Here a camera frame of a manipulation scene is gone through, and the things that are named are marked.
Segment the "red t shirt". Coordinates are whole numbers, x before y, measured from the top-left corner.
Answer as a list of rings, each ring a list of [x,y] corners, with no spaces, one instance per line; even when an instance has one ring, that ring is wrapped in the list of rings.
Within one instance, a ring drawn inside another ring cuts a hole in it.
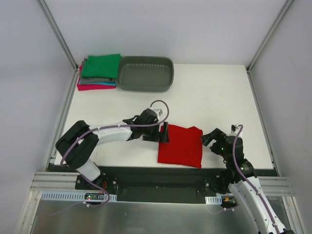
[[[158,163],[202,168],[202,135],[203,131],[197,127],[183,128],[170,124],[169,143],[160,143],[158,147]]]

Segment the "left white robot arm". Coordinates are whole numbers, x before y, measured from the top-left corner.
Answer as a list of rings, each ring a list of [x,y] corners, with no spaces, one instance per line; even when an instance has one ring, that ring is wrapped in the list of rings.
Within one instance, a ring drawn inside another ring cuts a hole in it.
[[[95,127],[85,121],[77,121],[57,142],[56,149],[62,156],[60,165],[76,170],[93,190],[103,184],[103,173],[90,159],[94,149],[102,144],[130,141],[169,143],[169,124],[160,121],[160,109],[145,109],[140,115],[124,119],[113,125]]]

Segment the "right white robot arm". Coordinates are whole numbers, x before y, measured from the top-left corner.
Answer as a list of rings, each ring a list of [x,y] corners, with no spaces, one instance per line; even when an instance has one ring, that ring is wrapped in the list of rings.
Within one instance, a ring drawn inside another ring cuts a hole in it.
[[[258,234],[293,234],[275,214],[263,193],[260,180],[253,165],[244,156],[243,139],[240,136],[243,125],[232,125],[226,134],[216,128],[202,135],[202,145],[210,146],[212,153],[223,158],[226,169],[210,182],[210,189],[219,194],[232,193],[238,206],[253,224]]]

